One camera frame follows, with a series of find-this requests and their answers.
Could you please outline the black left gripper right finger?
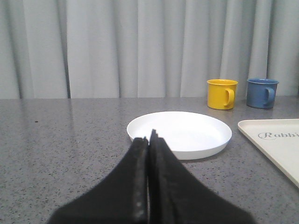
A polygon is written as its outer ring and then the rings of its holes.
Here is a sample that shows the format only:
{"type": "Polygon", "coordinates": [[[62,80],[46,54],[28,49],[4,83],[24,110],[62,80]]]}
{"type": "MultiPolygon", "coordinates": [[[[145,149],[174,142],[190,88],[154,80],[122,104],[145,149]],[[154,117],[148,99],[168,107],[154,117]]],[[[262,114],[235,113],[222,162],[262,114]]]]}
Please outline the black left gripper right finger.
{"type": "Polygon", "coordinates": [[[198,181],[152,130],[149,142],[151,224],[253,224],[253,217],[198,181]]]}

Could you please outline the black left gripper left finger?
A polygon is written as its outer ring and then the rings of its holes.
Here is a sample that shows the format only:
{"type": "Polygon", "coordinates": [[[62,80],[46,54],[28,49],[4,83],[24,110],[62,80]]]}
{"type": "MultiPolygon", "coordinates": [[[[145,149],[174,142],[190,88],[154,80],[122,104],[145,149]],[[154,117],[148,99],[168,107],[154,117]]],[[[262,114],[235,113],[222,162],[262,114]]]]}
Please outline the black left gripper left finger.
{"type": "Polygon", "coordinates": [[[50,224],[146,224],[146,138],[135,138],[119,164],[98,185],[57,209],[50,224]]]}

